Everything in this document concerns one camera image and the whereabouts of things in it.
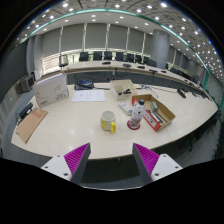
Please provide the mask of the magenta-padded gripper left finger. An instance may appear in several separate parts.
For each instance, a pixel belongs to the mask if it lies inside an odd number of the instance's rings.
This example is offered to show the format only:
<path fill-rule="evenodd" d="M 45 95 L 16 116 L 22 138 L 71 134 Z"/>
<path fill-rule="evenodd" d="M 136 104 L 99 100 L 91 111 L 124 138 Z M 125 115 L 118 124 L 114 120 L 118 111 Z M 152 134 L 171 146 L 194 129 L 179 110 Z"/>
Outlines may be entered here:
<path fill-rule="evenodd" d="M 65 155 L 54 156 L 42 166 L 42 169 L 72 183 L 79 184 L 90 153 L 90 144 L 86 143 Z"/>

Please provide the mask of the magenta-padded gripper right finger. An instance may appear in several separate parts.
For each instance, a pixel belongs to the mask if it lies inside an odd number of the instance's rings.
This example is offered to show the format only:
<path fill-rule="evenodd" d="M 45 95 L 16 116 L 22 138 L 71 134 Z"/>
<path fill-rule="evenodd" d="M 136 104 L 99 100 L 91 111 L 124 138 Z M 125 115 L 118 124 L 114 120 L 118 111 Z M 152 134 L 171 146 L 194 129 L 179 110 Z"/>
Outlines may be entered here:
<path fill-rule="evenodd" d="M 168 154 L 158 155 L 137 143 L 133 144 L 132 153 L 144 185 L 182 169 Z"/>

